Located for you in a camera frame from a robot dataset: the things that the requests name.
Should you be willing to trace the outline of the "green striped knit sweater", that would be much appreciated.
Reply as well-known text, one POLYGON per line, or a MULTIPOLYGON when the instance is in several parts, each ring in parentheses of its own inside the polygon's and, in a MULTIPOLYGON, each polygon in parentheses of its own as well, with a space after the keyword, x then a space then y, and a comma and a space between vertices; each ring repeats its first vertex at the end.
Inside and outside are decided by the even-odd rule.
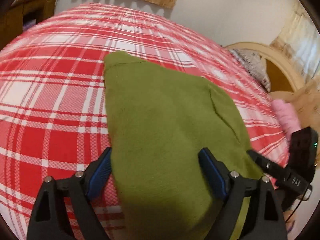
POLYGON ((209 80, 123 51, 105 59, 111 166, 129 239, 204 239, 222 202, 211 193, 198 153, 208 148, 229 170, 261 169, 230 96, 209 80))

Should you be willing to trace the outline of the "pink folded quilt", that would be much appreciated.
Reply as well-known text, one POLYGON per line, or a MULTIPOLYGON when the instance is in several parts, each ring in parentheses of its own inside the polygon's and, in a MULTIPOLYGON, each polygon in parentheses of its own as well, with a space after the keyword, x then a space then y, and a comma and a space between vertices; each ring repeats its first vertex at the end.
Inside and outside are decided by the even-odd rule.
POLYGON ((302 129, 296 110, 289 102, 281 99, 275 99, 271 107, 278 119, 288 142, 291 141, 291 135, 302 129))

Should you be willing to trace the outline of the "red plaid bed sheet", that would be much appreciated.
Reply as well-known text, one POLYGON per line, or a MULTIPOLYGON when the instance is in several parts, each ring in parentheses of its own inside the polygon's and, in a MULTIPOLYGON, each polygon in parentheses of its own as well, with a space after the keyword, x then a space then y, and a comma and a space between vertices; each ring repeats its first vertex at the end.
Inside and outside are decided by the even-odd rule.
POLYGON ((214 82, 234 100, 253 148, 287 164, 270 97, 227 49, 162 16, 79 5, 1 51, 1 215, 18 239, 43 178, 70 176, 108 145, 103 60, 116 50, 214 82))

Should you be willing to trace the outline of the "cream wooden headboard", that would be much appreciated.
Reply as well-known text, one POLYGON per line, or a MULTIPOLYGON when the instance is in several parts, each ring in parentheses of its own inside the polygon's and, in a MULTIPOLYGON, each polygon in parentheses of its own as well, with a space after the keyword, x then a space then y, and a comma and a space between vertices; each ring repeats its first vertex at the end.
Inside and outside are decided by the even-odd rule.
POLYGON ((281 99, 295 106, 306 102, 305 81, 285 55, 268 45, 255 42, 238 42, 226 48, 258 52, 271 82, 270 96, 273 99, 281 99))

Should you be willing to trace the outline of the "grey striped pillow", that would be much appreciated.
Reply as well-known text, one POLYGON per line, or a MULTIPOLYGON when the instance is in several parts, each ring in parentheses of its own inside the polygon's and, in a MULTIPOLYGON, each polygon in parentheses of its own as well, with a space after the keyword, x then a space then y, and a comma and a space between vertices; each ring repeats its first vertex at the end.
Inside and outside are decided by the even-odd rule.
POLYGON ((230 49, 229 51, 243 65, 250 76, 256 79, 269 93, 271 91, 271 81, 267 74, 266 59, 255 50, 230 49))

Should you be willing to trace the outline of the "beige side curtain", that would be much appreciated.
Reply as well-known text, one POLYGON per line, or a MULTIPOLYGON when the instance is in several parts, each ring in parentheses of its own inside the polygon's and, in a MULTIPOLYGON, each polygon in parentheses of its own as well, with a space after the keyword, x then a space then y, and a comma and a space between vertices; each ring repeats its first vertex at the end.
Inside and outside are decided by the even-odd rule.
POLYGON ((305 86, 292 103, 302 125, 319 131, 319 32, 300 2, 295 2, 271 47, 284 54, 303 78, 305 86))

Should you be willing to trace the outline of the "brown wooden desk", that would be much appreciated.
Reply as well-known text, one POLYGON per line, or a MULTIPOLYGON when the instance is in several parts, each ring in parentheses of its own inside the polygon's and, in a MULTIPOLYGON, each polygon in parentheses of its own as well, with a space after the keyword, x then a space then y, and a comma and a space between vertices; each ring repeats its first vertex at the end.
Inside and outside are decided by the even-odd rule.
POLYGON ((54 15, 57 0, 18 0, 1 16, 1 48, 23 33, 29 22, 38 24, 54 15))

